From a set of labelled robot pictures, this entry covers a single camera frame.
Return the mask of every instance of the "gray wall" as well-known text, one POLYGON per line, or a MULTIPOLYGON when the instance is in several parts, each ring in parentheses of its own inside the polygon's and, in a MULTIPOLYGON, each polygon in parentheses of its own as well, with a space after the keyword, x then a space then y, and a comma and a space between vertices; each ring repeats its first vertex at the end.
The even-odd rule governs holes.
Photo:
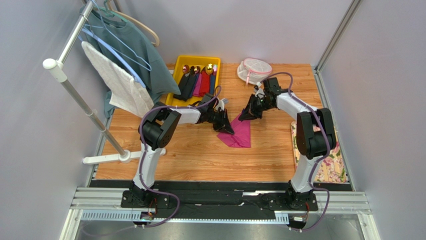
POLYGON ((382 239, 425 239, 426 1, 365 0, 322 73, 382 239))
MULTIPOLYGON (((0 14, 0 239, 58 239, 100 132, 43 69, 74 26, 77 0, 2 1, 0 14)), ((103 117, 105 85, 80 44, 64 71, 103 117)))
POLYGON ((178 55, 245 57, 315 65, 351 0, 122 0, 123 11, 160 37, 166 63, 178 55))

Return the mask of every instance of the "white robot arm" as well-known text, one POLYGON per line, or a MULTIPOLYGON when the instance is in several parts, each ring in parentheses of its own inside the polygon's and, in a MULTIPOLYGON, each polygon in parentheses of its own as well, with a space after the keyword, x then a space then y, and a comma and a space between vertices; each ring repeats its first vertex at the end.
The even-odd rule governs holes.
POLYGON ((336 147, 336 134, 332 114, 329 109, 310 106, 289 89, 281 89, 276 77, 263 81, 263 89, 255 87, 255 94, 250 96, 247 106, 242 111, 240 121, 262 118, 262 112, 278 108, 297 121, 296 143, 300 151, 300 160, 296 172, 286 191, 287 205, 299 209, 312 198, 312 181, 317 175, 320 158, 327 154, 327 143, 320 131, 314 131, 313 125, 321 127, 326 135, 329 149, 336 147), (320 126, 315 120, 319 118, 320 126))
MULTIPOLYGON (((197 103, 197 106, 207 103, 212 98, 212 95, 206 94, 203 99, 197 103)), ((139 159, 139 166, 143 160, 141 173, 145 186, 150 188, 154 185, 157 163, 160 156, 165 153, 164 147, 172 138, 177 125, 209 122, 213 124, 213 129, 217 132, 234 134, 234 130, 228 119, 227 110, 225 109, 225 104, 227 102, 228 100, 223 98, 221 100, 214 100, 211 104, 202 108, 195 108, 196 106, 189 109, 165 108, 153 113, 151 117, 147 118, 147 121, 142 123, 143 136, 148 143, 148 150, 145 158, 142 159, 142 154, 139 159)), ((153 108, 161 105, 163 104, 157 103, 153 108)), ((143 143, 141 144, 141 149, 142 151, 145 149, 143 143)), ((134 176, 133 182, 138 188, 146 190, 141 182, 139 171, 137 171, 134 176)))
MULTIPOLYGON (((213 98, 206 95, 198 104, 206 103, 213 98)), ((142 164, 142 180, 146 187, 153 186, 157 163, 163 148, 169 143, 173 132, 178 124, 199 124, 202 122, 213 123, 213 128, 218 132, 234 134, 228 120, 226 109, 214 109, 215 106, 224 107, 224 101, 214 101, 212 105, 199 109, 172 109, 164 108, 156 114, 148 117, 147 121, 141 123, 143 136, 148 143, 148 150, 142 164)), ((304 207, 305 203, 312 199, 313 176, 317 174, 320 162, 318 160, 326 155, 326 140, 321 132, 315 132, 315 122, 312 111, 319 116, 321 127, 324 129, 330 149, 336 147, 336 135, 330 110, 318 109, 310 106, 289 94, 288 89, 281 89, 277 78, 269 78, 263 82, 263 89, 256 87, 256 94, 252 94, 246 108, 242 111, 240 121, 249 121, 262 118, 262 112, 278 108, 288 113, 297 121, 296 143, 300 151, 300 160, 297 170, 290 181, 290 187, 286 191, 287 205, 293 209, 304 207)), ((141 183, 139 171, 133 179, 134 184, 141 190, 146 190, 141 183)))

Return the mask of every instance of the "floral cloth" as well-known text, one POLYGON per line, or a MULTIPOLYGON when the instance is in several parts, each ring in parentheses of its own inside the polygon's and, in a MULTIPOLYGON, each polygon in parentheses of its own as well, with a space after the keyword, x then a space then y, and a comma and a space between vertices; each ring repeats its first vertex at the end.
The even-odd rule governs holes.
MULTIPOLYGON (((294 166, 297 168, 301 153, 296 144, 296 121, 290 124, 290 128, 293 139, 294 166)), ((313 130, 319 131, 320 128, 315 126, 313 130)), ((320 183, 346 183, 348 181, 339 141, 337 141, 335 149, 330 151, 330 155, 322 161, 314 181, 320 183)))

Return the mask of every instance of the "white mesh bag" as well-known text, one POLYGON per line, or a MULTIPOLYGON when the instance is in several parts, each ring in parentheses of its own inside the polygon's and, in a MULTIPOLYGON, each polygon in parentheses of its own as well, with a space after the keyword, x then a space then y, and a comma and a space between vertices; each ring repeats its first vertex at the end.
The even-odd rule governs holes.
POLYGON ((245 84, 255 85, 265 79, 272 72, 271 65, 254 58, 246 58, 238 66, 236 73, 245 84))

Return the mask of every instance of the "wood grain surface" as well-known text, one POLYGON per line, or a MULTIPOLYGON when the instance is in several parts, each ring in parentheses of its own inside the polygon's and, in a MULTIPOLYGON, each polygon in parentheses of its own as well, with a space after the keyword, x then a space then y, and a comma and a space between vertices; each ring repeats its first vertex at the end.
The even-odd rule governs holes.
MULTIPOLYGON (((229 120, 232 121, 246 106, 253 86, 237 77, 236 64, 222 64, 219 84, 220 98, 228 98, 229 120)), ((321 107, 320 95, 309 64, 272 64, 273 73, 289 72, 294 76, 292 90, 302 100, 321 107)), ((282 88, 290 77, 279 75, 282 88)), ((116 109, 110 132, 124 149, 140 151, 138 126, 141 119, 122 109, 116 109)), ((263 118, 251 121, 251 148, 232 148, 220 141, 212 124, 178 125, 167 154, 159 160, 156 180, 168 181, 245 181, 287 182, 295 173, 290 123, 293 119, 284 111, 271 109, 263 118)), ((115 154, 109 142, 103 155, 115 154)), ((139 160, 130 163, 100 164, 96 179, 133 179, 139 160)))

